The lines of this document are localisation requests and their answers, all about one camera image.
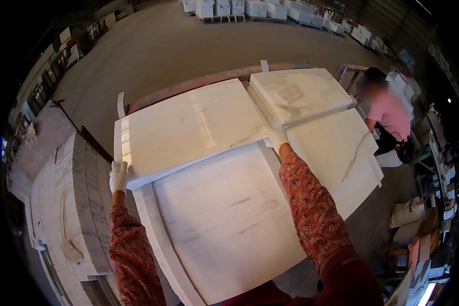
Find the work glove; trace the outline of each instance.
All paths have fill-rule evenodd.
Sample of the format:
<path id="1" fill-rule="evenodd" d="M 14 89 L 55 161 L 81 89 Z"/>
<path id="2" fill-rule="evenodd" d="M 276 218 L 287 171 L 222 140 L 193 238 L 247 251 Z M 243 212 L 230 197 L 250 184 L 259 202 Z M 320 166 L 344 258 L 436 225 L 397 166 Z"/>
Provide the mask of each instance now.
<path id="1" fill-rule="evenodd" d="M 283 144 L 289 144 L 287 141 L 287 134 L 283 128 L 268 128 L 267 136 L 269 138 L 263 139 L 265 145 L 273 148 L 278 155 L 280 155 L 280 148 Z"/>
<path id="2" fill-rule="evenodd" d="M 109 174 L 109 187 L 112 194 L 120 190 L 126 195 L 126 186 L 128 185 L 128 163 L 112 162 L 112 171 Z"/>

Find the pink shirt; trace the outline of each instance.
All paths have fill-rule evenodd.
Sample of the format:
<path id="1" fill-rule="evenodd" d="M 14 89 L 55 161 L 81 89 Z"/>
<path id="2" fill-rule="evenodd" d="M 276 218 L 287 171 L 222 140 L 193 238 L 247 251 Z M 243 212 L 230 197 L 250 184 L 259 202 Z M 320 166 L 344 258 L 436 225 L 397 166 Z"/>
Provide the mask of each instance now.
<path id="1" fill-rule="evenodd" d="M 367 118 L 376 120 L 399 142 L 410 136 L 410 117 L 403 103 L 386 91 L 377 95 L 371 102 Z"/>

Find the floral sleeve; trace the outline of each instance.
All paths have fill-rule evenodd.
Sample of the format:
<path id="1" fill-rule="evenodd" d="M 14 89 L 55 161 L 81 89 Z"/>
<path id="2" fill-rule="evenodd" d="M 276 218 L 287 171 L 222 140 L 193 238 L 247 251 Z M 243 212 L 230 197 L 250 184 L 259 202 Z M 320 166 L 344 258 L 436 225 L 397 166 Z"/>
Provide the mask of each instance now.
<path id="1" fill-rule="evenodd" d="M 328 190 L 295 152 L 286 157 L 279 178 L 290 200 L 301 246 L 319 271 L 328 255 L 352 245 L 347 227 Z"/>
<path id="2" fill-rule="evenodd" d="M 112 206 L 109 219 L 109 259 L 116 269 L 121 302 L 124 306 L 165 306 L 144 226 L 125 207 Z"/>

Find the paper label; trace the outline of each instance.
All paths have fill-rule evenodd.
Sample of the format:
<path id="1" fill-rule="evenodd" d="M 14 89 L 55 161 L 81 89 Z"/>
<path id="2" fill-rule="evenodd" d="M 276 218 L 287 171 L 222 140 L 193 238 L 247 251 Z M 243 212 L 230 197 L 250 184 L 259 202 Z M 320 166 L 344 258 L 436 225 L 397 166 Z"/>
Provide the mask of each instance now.
<path id="1" fill-rule="evenodd" d="M 296 84 L 287 84 L 277 89 L 275 95 L 277 95 L 277 97 L 281 98 L 287 105 L 289 105 L 292 101 L 296 100 L 304 94 Z"/>

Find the concrete floor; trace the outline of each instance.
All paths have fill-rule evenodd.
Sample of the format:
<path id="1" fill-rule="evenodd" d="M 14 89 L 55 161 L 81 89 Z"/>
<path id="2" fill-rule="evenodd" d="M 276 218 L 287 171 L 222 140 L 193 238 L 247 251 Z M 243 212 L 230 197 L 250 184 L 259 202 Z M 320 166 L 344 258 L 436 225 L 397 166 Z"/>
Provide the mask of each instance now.
<path id="1" fill-rule="evenodd" d="M 124 104 L 157 90 L 206 74 L 259 64 L 309 62 L 333 73 L 340 63 L 389 70 L 390 62 L 345 39 L 313 28 L 271 22 L 202 24 L 184 13 L 177 0 L 152 0 L 109 30 L 60 82 L 55 99 L 72 120 L 84 125 L 113 154 L 117 95 Z M 376 252 L 390 238 L 394 203 L 416 196 L 413 168 L 383 169 L 383 186 L 347 220 L 355 249 L 375 273 Z M 319 279 L 306 259 L 274 279 L 294 296 L 316 294 Z"/>

